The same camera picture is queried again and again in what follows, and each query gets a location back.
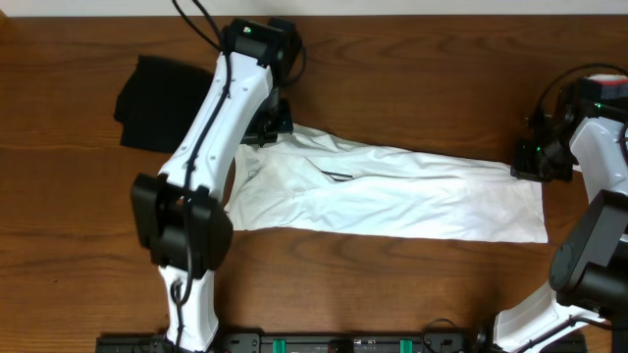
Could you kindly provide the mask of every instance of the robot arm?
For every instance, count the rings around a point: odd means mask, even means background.
[[[557,112],[567,114],[565,121],[571,126],[559,130],[547,122],[535,126],[535,143],[518,144],[517,157],[531,158],[515,161],[512,173],[532,179],[563,178],[577,162],[589,209],[555,253],[549,281],[497,315],[493,329],[486,332],[492,343],[487,351],[540,352],[583,327],[586,323],[580,319],[603,322],[628,309],[628,246],[621,241],[628,226],[628,166],[620,145],[625,145],[622,134],[628,115],[622,104],[628,91],[622,83],[581,79],[563,92],[570,95],[563,96]],[[592,114],[596,118],[585,116]],[[524,152],[526,148],[532,154]],[[522,166],[532,168],[516,170]]]
[[[242,142],[263,144],[276,140],[279,132],[291,131],[280,86],[301,49],[294,25],[279,19],[268,25],[235,19],[224,36],[230,55],[221,53],[218,58],[214,81],[182,144],[156,178],[139,175],[131,192],[140,244],[150,250],[168,293],[166,336],[170,342],[179,338],[180,348],[193,352],[206,351],[218,328],[214,271],[225,258],[233,234],[221,205],[229,167]],[[227,58],[232,68],[229,95],[208,123],[225,87]],[[202,138],[207,124],[211,125]],[[190,183],[184,187],[187,163],[200,138]],[[188,219],[183,218],[184,197],[189,200]],[[187,268],[187,239],[192,269]],[[179,312],[171,288],[175,282],[185,287],[188,271],[190,295]]]

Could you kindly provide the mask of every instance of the wood grain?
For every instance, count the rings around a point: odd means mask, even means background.
[[[452,156],[509,162],[551,79],[628,64],[625,17],[293,20],[309,54],[286,91],[297,123]],[[216,59],[178,18],[12,19],[0,31],[0,351],[90,352],[102,332],[168,324],[130,207],[135,175],[168,156],[119,146],[112,118],[140,53],[210,70]],[[268,332],[473,327],[547,280],[587,207],[582,179],[545,185],[544,205],[549,244],[238,232],[217,312]],[[609,352],[608,333],[585,332],[591,352]]]

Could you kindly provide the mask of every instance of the folded white shirt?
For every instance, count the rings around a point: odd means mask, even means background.
[[[236,230],[547,242],[541,185],[509,171],[295,125],[277,143],[238,147],[226,209]]]

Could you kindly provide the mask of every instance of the white wall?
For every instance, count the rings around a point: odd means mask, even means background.
[[[628,14],[628,0],[201,0],[212,15]],[[190,0],[179,0],[191,15]],[[8,16],[168,16],[171,0],[0,0]]]

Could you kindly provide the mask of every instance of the black folded cloth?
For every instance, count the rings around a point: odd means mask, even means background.
[[[173,153],[200,109],[213,75],[156,56],[137,58],[135,72],[118,95],[114,119],[124,125],[120,144]]]

